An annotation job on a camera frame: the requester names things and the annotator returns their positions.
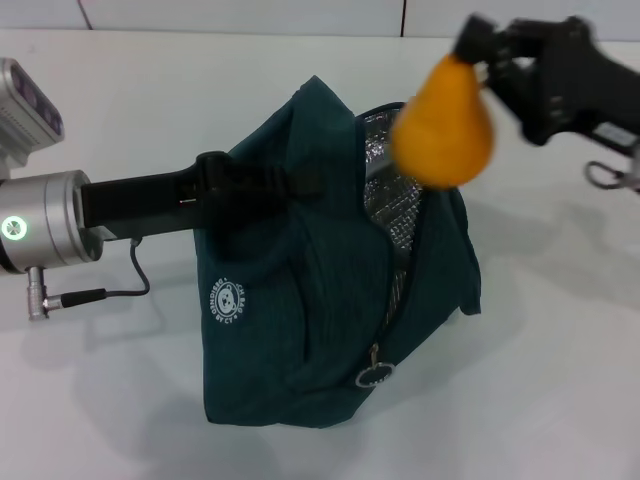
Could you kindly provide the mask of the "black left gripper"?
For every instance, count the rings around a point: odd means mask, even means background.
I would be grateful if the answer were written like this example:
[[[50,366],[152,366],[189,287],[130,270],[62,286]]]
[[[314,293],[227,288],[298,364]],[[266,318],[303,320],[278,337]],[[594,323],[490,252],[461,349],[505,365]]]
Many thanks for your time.
[[[201,178],[206,191],[201,220]],[[282,198],[321,195],[313,166],[236,162],[221,151],[171,173],[90,183],[81,187],[84,227],[105,241],[195,230],[238,231],[286,212]]]

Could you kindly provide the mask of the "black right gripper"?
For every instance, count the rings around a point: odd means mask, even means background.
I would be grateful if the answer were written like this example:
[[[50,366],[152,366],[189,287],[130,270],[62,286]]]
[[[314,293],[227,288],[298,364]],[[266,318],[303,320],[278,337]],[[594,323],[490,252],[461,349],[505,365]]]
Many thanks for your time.
[[[511,110],[534,145],[564,132],[605,146],[639,144],[639,73],[607,57],[580,17],[517,18],[500,29],[472,14],[452,53],[480,62],[485,88],[517,94],[522,104]]]

